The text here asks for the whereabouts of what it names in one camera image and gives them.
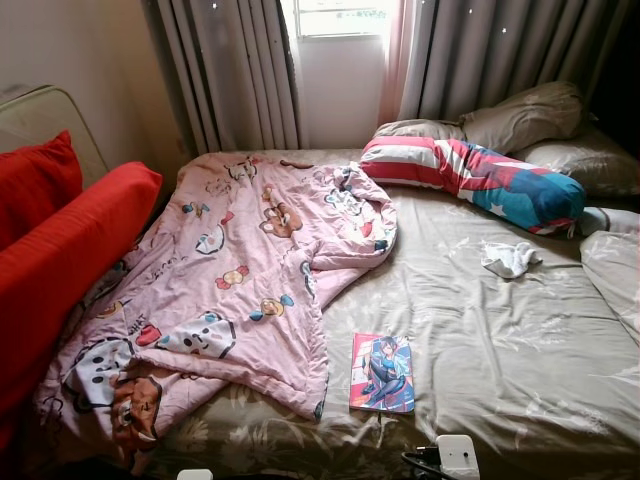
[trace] bed sheet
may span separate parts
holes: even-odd
[[[268,155],[345,164],[360,151]],[[398,478],[399,452],[460,433],[473,438],[483,478],[638,478],[639,351],[585,275],[581,240],[529,234],[442,192],[388,192],[397,245],[324,312],[320,423],[231,385],[169,434],[147,473]],[[481,266],[484,242],[520,241],[543,259],[523,277]],[[354,332],[409,337],[415,414],[349,411]]]

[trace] pink curtain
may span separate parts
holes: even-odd
[[[409,67],[415,0],[395,0],[385,45],[385,75],[378,113],[378,125],[398,119],[402,92]]]

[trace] book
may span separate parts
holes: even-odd
[[[409,413],[414,409],[413,367],[407,337],[356,333],[349,407]]]

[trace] gray curtain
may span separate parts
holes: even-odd
[[[418,1],[399,119],[456,120],[552,80],[588,100],[634,1]]]
[[[194,156],[300,148],[280,2],[157,0],[146,9]]]

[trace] headboard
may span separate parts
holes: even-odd
[[[108,170],[69,94],[53,86],[16,87],[0,94],[0,152],[44,143],[63,130],[71,133],[87,188]]]

